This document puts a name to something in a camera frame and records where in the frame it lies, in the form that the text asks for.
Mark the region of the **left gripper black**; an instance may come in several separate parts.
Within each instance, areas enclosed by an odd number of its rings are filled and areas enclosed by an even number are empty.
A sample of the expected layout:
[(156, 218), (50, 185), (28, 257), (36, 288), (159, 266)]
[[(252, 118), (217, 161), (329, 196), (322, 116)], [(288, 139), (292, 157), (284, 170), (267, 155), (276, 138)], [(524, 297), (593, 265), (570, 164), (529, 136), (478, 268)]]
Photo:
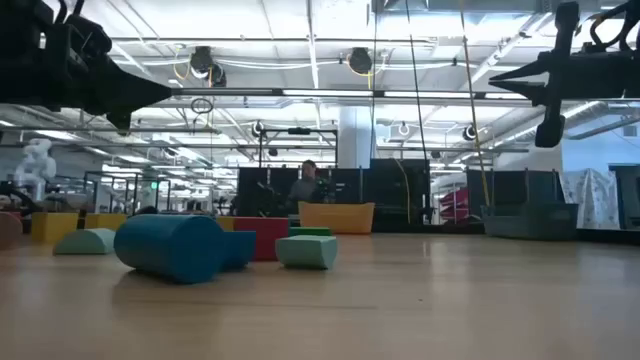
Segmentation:
[[(44, 47), (35, 25), (0, 26), (0, 103), (83, 108), (104, 115), (124, 135), (135, 111), (172, 96), (169, 87), (122, 70), (108, 55), (113, 42), (101, 25), (78, 14), (65, 24), (45, 33)], [(104, 89), (133, 94), (86, 103), (88, 68)]]

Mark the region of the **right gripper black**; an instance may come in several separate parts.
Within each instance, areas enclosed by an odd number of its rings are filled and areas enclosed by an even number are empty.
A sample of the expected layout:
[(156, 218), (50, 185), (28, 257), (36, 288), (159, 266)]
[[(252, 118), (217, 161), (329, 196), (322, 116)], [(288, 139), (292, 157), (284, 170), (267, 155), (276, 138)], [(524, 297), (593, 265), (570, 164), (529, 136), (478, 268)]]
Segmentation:
[[(544, 83), (506, 81), (542, 73), (551, 75), (570, 57), (573, 34), (580, 20), (579, 3), (560, 3), (556, 9), (555, 45), (540, 52), (537, 59), (518, 69), (489, 79), (492, 86), (511, 91), (543, 105), (543, 121), (536, 128), (535, 146), (553, 148), (562, 138), (566, 118), (561, 114), (562, 99)], [(572, 99), (640, 99), (640, 50), (574, 53), (571, 55)]]

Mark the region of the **light blue half-round block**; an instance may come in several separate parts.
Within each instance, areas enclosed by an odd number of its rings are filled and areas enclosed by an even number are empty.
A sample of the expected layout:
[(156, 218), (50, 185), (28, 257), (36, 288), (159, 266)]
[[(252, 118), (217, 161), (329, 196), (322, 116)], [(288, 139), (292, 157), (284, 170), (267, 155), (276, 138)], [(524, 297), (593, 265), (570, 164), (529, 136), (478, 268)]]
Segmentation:
[(115, 232), (107, 228), (80, 229), (65, 235), (54, 255), (107, 255), (114, 251)]

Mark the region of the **blue cylinder block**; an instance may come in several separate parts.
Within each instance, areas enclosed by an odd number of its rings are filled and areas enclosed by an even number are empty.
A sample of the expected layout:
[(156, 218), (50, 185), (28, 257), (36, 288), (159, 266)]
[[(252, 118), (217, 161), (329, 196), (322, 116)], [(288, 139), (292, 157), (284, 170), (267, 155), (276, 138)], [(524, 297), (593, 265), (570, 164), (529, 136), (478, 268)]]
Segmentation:
[(212, 280), (225, 259), (225, 232), (202, 215), (143, 214), (116, 231), (114, 252), (125, 265), (176, 283)]

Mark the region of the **red half-round block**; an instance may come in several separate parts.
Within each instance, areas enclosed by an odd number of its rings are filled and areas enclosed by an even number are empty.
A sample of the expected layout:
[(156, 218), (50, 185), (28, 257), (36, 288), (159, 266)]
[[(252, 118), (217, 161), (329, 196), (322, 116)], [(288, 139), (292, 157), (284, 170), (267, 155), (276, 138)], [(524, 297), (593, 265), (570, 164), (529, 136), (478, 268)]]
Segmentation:
[(236, 217), (234, 230), (255, 232), (254, 261), (276, 261), (276, 241), (289, 235), (289, 220), (277, 217)]

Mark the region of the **white robot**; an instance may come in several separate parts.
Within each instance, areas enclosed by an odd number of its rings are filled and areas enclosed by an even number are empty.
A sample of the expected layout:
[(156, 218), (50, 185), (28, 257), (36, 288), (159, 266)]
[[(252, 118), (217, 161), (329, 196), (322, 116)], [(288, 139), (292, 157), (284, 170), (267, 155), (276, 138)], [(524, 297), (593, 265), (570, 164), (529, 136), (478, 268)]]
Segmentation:
[(56, 176), (56, 161), (49, 154), (51, 147), (52, 142), (48, 139), (31, 139), (23, 148), (24, 157), (14, 173), (17, 184), (28, 187), (34, 201), (44, 198), (47, 181)]

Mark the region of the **overhead bar with light strips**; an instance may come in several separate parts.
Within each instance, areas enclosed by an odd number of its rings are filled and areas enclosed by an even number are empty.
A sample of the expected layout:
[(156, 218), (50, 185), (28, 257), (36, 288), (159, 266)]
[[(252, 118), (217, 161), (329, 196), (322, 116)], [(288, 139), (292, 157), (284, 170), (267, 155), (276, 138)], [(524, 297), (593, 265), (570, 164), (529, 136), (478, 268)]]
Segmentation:
[(384, 90), (330, 90), (330, 89), (281, 89), (281, 88), (173, 88), (174, 96), (267, 96), (267, 97), (350, 97), (350, 98), (443, 98), (467, 99), (463, 91), (384, 91)]

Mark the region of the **black perforated equipment case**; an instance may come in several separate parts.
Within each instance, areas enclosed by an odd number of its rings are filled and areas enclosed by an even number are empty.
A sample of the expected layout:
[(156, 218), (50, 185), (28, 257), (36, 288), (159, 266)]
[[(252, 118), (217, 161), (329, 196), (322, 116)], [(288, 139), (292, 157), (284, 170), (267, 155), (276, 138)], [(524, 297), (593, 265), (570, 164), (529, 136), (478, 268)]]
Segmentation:
[(555, 171), (485, 171), (466, 172), (469, 204), (484, 206), (488, 194), (490, 205), (525, 203), (564, 203), (559, 174)]

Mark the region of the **patterned white cloth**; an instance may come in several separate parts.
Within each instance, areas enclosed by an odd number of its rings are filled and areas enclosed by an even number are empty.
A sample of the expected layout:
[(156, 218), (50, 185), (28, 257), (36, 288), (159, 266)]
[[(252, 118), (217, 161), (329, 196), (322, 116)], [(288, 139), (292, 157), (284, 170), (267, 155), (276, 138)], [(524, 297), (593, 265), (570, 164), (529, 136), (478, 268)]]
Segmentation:
[(620, 230), (617, 178), (592, 168), (560, 175), (565, 201), (578, 205), (577, 227)]

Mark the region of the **red shelving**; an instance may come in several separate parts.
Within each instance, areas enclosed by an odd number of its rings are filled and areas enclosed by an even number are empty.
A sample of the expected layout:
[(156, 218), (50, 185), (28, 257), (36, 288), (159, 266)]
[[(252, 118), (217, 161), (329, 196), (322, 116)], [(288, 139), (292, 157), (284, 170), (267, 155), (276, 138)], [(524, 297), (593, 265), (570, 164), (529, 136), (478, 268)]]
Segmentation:
[(458, 223), (470, 215), (467, 187), (452, 190), (438, 201), (439, 217), (443, 223)]

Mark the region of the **person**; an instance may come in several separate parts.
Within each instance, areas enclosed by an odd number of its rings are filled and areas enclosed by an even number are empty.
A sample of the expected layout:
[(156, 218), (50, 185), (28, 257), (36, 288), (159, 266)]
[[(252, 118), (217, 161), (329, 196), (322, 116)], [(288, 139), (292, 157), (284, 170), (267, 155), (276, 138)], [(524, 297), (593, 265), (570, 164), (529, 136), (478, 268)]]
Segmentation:
[(299, 203), (327, 203), (330, 181), (317, 175), (316, 163), (305, 160), (301, 166), (302, 175), (292, 185), (286, 200), (288, 215), (299, 213)]

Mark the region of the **light blue square block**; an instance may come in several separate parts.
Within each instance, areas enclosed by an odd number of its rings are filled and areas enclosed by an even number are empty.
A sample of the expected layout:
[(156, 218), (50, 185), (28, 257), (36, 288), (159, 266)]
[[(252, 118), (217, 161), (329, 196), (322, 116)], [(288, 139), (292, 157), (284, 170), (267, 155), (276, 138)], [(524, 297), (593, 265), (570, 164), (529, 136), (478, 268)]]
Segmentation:
[(296, 235), (275, 243), (278, 261), (288, 268), (330, 269), (337, 257), (335, 236)]

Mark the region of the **yellow plastic bin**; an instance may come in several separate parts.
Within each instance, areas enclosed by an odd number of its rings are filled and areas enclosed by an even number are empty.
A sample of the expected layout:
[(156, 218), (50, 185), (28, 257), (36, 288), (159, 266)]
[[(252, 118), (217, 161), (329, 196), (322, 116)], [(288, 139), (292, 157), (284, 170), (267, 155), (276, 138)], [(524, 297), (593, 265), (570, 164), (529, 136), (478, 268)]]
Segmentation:
[(374, 203), (321, 204), (299, 202), (303, 227), (327, 227), (334, 234), (366, 235), (372, 231)]

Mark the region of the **black aluminium table frame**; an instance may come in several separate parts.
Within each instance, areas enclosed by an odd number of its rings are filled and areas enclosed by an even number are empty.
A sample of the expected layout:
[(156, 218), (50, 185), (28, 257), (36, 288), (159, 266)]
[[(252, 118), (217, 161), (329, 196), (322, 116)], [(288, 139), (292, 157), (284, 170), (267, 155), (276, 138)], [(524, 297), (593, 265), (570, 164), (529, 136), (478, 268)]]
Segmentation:
[[(31, 222), (22, 220), (23, 234), (27, 231), (31, 232)], [(127, 219), (119, 214), (92, 214), (86, 219), (77, 222), (77, 229), (107, 228), (115, 232), (123, 225)], [(289, 229), (291, 227), (303, 227), (301, 223), (291, 224), (289, 221)], [(387, 232), (381, 233), (425, 233), (425, 234), (486, 234), (484, 223), (463, 223), (458, 225), (436, 225), (421, 226), (414, 230), (403, 232)], [(593, 243), (616, 243), (631, 244), (640, 246), (640, 231), (623, 231), (623, 230), (596, 230), (596, 229), (577, 229), (576, 236), (570, 241), (593, 242)]]

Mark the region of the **black metal frame rig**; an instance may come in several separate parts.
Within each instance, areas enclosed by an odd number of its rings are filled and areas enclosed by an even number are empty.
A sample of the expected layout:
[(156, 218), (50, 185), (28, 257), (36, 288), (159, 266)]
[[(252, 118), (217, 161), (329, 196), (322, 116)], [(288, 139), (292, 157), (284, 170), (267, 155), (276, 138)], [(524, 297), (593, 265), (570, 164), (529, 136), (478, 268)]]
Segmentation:
[[(275, 139), (281, 133), (286, 133), (288, 135), (318, 135), (322, 140), (324, 140), (330, 148), (334, 150), (334, 167), (337, 168), (339, 166), (339, 155), (338, 155), (338, 135), (339, 131), (336, 129), (312, 129), (305, 127), (290, 127), (286, 129), (260, 129), (258, 131), (258, 167), (262, 167), (263, 163), (263, 154), (264, 150), (268, 147), (268, 144), (265, 142), (264, 138), (268, 137), (270, 140)], [(332, 134), (335, 137), (335, 141), (329, 141), (325, 135)]]

